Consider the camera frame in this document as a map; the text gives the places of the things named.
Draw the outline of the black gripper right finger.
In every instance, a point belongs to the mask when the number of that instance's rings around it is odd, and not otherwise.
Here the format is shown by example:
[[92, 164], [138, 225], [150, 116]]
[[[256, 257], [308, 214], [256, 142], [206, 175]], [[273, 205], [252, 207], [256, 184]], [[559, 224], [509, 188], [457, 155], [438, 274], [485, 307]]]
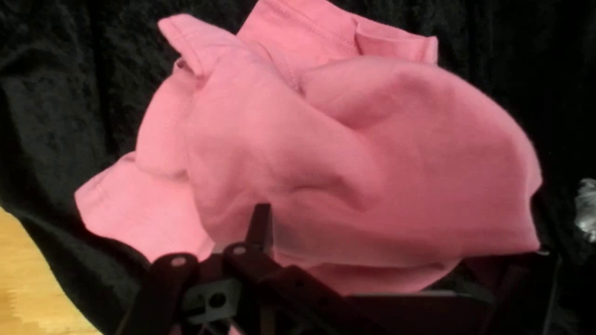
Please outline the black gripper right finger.
[[474, 259], [472, 272], [492, 294], [476, 335], [548, 335], [559, 259], [548, 251]]

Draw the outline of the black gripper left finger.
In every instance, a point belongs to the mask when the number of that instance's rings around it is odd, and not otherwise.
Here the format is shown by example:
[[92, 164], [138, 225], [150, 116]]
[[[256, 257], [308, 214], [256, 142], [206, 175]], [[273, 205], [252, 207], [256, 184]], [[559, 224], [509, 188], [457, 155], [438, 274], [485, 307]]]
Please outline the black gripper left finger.
[[118, 328], [118, 335], [172, 335], [179, 302], [189, 289], [198, 259], [170, 253], [157, 259]]

